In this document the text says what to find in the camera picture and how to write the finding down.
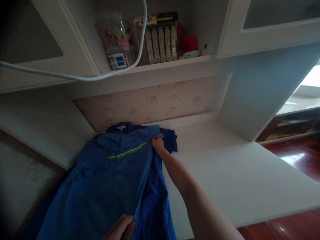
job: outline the clear plastic container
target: clear plastic container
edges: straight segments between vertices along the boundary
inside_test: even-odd
[[[131,22],[118,12],[104,12],[99,14],[97,23],[112,69],[131,66],[137,57]]]
[[[134,46],[116,46],[106,50],[113,70],[127,68],[134,64],[137,52]]]

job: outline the fingers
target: fingers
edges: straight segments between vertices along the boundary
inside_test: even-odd
[[[114,232],[114,229],[118,226],[119,222],[125,218],[127,215],[122,214],[121,217],[116,221],[116,223],[112,226],[112,228],[107,232],[107,234],[103,237],[103,240],[108,239],[110,235]]]
[[[134,232],[136,222],[131,222],[122,236],[122,240],[130,240]]]
[[[128,225],[130,225],[130,223],[132,222],[132,219],[133,219],[133,216],[130,215],[130,216],[125,216],[120,220],[120,222],[117,224],[117,226],[115,227],[112,233],[112,236],[114,239],[121,238],[122,234],[124,233]]]

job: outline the forearm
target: forearm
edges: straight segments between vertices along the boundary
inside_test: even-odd
[[[163,149],[158,154],[166,166],[172,182],[179,190],[181,196],[184,198],[184,196],[187,194],[189,185],[195,180],[187,168],[179,160],[168,153],[167,150]]]
[[[165,149],[158,154],[186,204],[195,239],[243,240],[241,234],[209,198],[187,168]]]

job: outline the yellow reflective stripe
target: yellow reflective stripe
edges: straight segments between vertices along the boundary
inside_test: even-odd
[[[118,156],[110,156],[110,157],[107,158],[107,160],[108,160],[108,159],[121,158],[121,157],[123,157],[123,156],[125,156],[125,155],[127,155],[127,154],[129,154],[129,153],[133,153],[133,152],[136,152],[136,151],[140,150],[140,149],[141,149],[142,147],[144,147],[145,145],[147,145],[146,142],[143,143],[143,144],[141,144],[139,147],[134,148],[134,149],[131,149],[131,150],[129,150],[129,151],[125,152],[125,153],[122,153],[122,154],[120,154],[120,155],[118,155]]]

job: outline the wooden floor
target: wooden floor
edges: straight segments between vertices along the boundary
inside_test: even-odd
[[[320,135],[271,143],[264,147],[320,183]],[[320,209],[241,227],[238,230],[246,240],[319,240]]]

